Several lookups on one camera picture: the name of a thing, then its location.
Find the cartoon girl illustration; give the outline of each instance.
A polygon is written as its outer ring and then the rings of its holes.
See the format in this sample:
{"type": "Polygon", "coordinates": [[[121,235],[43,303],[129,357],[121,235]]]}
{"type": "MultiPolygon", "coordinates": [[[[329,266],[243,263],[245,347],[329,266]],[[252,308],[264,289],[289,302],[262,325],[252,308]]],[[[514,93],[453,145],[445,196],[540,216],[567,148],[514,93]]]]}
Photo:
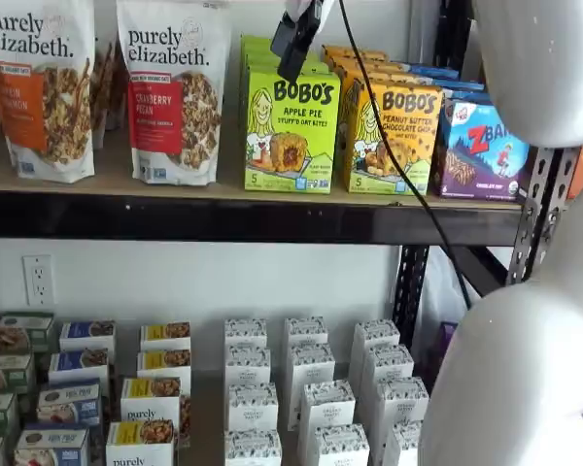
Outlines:
{"type": "Polygon", "coordinates": [[[251,100],[248,130],[246,136],[246,154],[250,163],[267,168],[270,161],[270,139],[274,134],[272,125],[272,97],[262,87],[251,100]]]}
{"type": "Polygon", "coordinates": [[[382,141],[370,101],[365,102],[360,109],[359,120],[354,151],[358,158],[364,158],[366,154],[375,152],[378,143],[382,141]]]}

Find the yellow box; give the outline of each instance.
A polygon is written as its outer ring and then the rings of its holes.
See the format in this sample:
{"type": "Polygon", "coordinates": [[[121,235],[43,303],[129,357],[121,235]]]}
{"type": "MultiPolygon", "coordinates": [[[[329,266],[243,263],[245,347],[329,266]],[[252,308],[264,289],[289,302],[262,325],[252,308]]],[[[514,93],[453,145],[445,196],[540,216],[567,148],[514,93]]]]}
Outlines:
{"type": "MultiPolygon", "coordinates": [[[[383,80],[372,80],[371,89],[395,160],[419,192],[425,194],[442,90],[383,80]]],[[[344,167],[348,190],[412,194],[389,157],[364,82],[355,79],[344,104],[350,105],[344,167]]]]}

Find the cranberry pecan granola bag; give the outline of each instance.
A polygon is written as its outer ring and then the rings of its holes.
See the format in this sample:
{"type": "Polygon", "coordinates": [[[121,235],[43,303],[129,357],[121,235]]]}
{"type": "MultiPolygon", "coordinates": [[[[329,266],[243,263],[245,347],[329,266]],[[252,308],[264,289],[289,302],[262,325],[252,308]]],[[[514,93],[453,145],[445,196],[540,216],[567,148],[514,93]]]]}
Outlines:
{"type": "Polygon", "coordinates": [[[23,178],[94,174],[92,0],[0,0],[0,118],[23,178]]]}
{"type": "Polygon", "coordinates": [[[119,0],[133,177],[216,180],[230,27],[221,5],[119,0]]]}

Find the granola image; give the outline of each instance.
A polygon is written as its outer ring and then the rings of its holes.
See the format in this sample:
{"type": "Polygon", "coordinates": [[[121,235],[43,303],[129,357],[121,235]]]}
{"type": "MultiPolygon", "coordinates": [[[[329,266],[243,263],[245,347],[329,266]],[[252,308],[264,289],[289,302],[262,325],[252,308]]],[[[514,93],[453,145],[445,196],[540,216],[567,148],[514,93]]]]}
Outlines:
{"type": "Polygon", "coordinates": [[[178,81],[182,83],[184,96],[183,150],[181,153],[169,153],[168,157],[183,168],[199,170],[218,145],[218,130],[221,126],[218,96],[201,73],[183,73],[178,81]]]}

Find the purple package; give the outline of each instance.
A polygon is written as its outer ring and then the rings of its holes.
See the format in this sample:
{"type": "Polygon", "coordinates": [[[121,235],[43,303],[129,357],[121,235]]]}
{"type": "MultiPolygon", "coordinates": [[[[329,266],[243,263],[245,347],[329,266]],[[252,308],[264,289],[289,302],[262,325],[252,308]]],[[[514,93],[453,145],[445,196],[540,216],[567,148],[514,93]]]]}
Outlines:
{"type": "Polygon", "coordinates": [[[497,109],[484,100],[448,98],[439,121],[432,164],[438,194],[516,199],[529,145],[509,132],[497,109]]]}

